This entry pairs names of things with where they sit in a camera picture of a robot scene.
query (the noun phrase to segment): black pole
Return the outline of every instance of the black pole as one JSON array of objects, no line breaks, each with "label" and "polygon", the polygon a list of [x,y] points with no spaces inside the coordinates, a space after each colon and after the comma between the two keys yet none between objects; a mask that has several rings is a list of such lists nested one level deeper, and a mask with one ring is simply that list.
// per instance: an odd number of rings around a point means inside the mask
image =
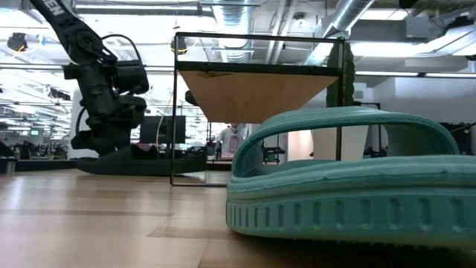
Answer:
[{"label": "black pole", "polygon": [[179,70],[177,69],[177,62],[179,61],[179,55],[177,54],[177,44],[179,43],[177,36],[174,37],[173,53],[175,57],[175,64],[173,66],[173,105],[172,105],[172,158],[170,159],[170,184],[174,186],[173,177],[175,171],[173,170],[173,162],[175,161],[176,154],[176,116],[177,116],[177,77]]},{"label": "black pole", "polygon": [[[341,75],[338,78],[337,107],[342,107],[344,105],[344,66],[345,66],[344,46],[345,46],[345,41],[341,40],[341,44],[339,44],[339,56],[341,57]],[[341,161],[342,159],[342,127],[337,128],[335,139],[336,139],[335,140],[335,160]]]},{"label": "black pole", "polygon": [[280,164],[280,135],[277,134],[277,164]]}]

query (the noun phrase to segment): teal slipper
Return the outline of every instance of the teal slipper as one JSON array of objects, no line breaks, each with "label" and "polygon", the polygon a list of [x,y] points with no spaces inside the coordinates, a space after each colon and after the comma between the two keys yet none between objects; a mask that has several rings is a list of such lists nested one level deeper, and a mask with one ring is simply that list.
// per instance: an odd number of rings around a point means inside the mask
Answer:
[{"label": "teal slipper", "polygon": [[[389,157],[263,165],[260,141],[297,130],[381,124]],[[234,157],[227,224],[260,237],[417,246],[476,246],[476,157],[414,115],[364,107],[305,109],[268,119]]]}]

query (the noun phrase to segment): metal frame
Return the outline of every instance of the metal frame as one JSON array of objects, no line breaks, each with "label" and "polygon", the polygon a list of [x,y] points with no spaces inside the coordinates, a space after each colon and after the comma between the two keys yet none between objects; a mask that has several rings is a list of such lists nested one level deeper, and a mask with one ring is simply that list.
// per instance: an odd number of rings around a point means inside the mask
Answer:
[{"label": "metal frame", "polygon": [[[265,64],[250,63],[205,63],[205,62],[188,62],[179,61],[178,43],[179,37],[195,37],[195,38],[229,38],[229,39],[247,39],[247,40],[268,40],[283,42],[314,42],[314,43],[332,43],[339,44],[339,66],[337,68],[327,68],[320,66],[278,66]],[[296,74],[296,75],[321,75],[338,77],[338,103],[337,106],[344,104],[344,44],[342,39],[322,39],[322,38],[306,38],[293,36],[259,36],[259,35],[240,35],[240,34],[220,34],[220,33],[176,33],[174,42],[174,70],[173,70],[173,111],[172,111],[172,157],[170,158],[170,184],[172,186],[188,186],[188,187],[226,187],[226,184],[216,183],[176,183],[174,182],[175,171],[173,163],[175,160],[175,143],[176,143],[176,113],[177,113],[177,79],[180,70],[188,71],[234,71],[234,72],[254,72],[254,73],[273,73],[273,74]],[[342,129],[339,127],[337,131],[335,158],[341,160],[342,145]]]}]

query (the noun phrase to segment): wooden panel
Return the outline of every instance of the wooden panel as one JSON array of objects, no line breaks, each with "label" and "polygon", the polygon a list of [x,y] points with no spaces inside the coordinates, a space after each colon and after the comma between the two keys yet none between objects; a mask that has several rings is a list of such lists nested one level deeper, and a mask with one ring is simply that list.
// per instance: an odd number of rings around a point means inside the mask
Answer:
[{"label": "wooden panel", "polygon": [[180,71],[207,119],[262,123],[301,108],[337,77],[296,74]]}]

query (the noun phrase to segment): pipe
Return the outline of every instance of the pipe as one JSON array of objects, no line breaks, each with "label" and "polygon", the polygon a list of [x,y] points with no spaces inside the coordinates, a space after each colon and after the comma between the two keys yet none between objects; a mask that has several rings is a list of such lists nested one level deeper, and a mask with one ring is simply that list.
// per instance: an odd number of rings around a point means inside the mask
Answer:
[{"label": "pipe", "polygon": [[[277,7],[277,11],[276,11],[276,22],[274,23],[273,31],[271,32],[271,35],[273,36],[276,36],[277,32],[280,30],[281,19],[283,19],[284,6],[286,5],[286,0],[280,0],[278,4],[279,6]],[[273,52],[275,43],[276,41],[274,40],[269,41],[268,50],[266,52],[265,64],[268,64],[269,60],[271,59],[271,53]]]},{"label": "pipe", "polygon": [[348,31],[375,0],[340,0],[335,6],[331,25],[337,31]]},{"label": "pipe", "polygon": [[[220,33],[224,34],[249,34],[251,26],[251,8],[246,6],[232,6],[222,5],[213,6],[213,12],[218,25]],[[222,48],[248,48],[249,40],[246,39],[219,39],[220,47]],[[224,51],[222,52],[224,62],[228,63],[247,63],[250,59],[248,52],[241,51]]]},{"label": "pipe", "polygon": [[99,15],[139,15],[139,16],[204,16],[214,18],[211,9],[204,10],[201,6],[139,6],[112,4],[77,4],[74,11],[78,14]]},{"label": "pipe", "polygon": [[[374,1],[375,0],[340,0],[335,6],[335,12],[331,15],[332,17],[326,17],[320,21],[321,26],[317,31],[319,35],[316,37],[350,36],[352,26],[364,15],[365,11],[369,9]],[[307,57],[304,64],[321,64],[323,57],[313,57],[318,47],[319,45],[314,48],[314,51]]]},{"label": "pipe", "polygon": [[[292,21],[292,18],[294,17],[296,6],[298,5],[298,3],[299,3],[299,0],[291,0],[291,4],[289,5],[289,9],[288,9],[288,17],[286,18],[286,21],[284,22],[284,26],[281,31],[281,36],[286,36],[288,34],[289,26],[291,26],[291,21]],[[281,54],[281,49],[283,49],[283,43],[284,43],[283,41],[279,41],[277,43],[277,48],[273,56],[272,64],[277,63],[277,59],[280,57],[280,54]]]}]

